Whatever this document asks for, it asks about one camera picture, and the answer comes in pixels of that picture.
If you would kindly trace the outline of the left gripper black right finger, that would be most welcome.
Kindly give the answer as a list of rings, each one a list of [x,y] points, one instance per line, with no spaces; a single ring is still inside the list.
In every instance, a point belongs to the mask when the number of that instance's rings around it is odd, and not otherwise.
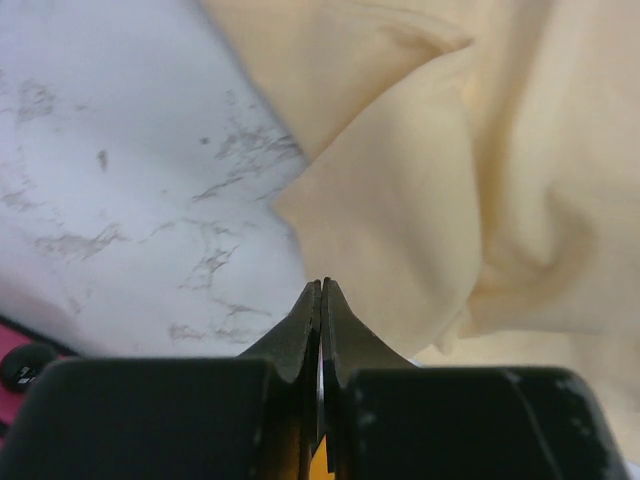
[[[419,367],[323,284],[328,469],[339,479],[621,479],[588,385],[555,367]]]

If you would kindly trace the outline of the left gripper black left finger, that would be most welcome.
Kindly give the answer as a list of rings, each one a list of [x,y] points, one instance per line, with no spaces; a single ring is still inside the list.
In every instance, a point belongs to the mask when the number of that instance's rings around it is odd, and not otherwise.
[[[317,443],[319,282],[233,358],[50,363],[1,443],[5,479],[305,479]]]

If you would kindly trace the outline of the yellow t-shirt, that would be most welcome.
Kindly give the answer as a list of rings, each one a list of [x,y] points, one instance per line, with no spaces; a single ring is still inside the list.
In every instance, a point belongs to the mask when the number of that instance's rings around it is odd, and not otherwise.
[[[639,5],[208,1],[308,156],[306,274],[392,348],[578,372],[639,458]]]

